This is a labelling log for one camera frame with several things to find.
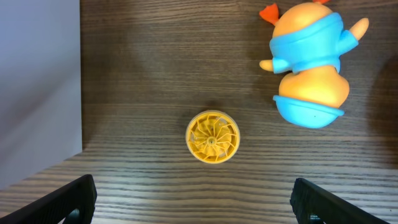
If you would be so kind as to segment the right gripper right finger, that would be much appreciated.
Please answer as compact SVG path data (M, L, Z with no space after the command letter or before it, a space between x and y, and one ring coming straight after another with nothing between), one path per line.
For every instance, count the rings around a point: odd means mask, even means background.
M299 224L388 224L304 178L295 180L290 204Z

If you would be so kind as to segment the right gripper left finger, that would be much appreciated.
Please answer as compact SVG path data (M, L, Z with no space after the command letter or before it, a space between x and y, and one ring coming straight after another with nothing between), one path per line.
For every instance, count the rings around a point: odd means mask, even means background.
M93 176L83 175L46 196L1 218L1 224L90 224L97 191Z

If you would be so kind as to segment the yellow round toy wheel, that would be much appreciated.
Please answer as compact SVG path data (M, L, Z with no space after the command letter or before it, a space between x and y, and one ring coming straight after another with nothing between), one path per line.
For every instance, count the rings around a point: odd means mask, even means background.
M185 141L191 154L207 164L220 164L238 151L241 135L235 120L224 112L206 110L189 122Z

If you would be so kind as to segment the pink white open box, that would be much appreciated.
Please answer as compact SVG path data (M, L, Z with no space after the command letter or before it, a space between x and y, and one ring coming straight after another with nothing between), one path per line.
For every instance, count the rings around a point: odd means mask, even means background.
M1 2L1 187L82 150L79 0Z

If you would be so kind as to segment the orange blue duck toy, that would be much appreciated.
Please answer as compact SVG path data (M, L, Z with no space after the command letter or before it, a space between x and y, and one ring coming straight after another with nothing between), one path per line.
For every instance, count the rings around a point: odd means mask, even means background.
M340 57L358 46L369 27L362 18L350 29L324 1L291 7L283 15L277 4L259 13L274 25L269 42L272 58L260 61L263 70L285 73L273 97L280 115L304 128L323 128L344 115L340 106L349 95L349 83L339 72Z

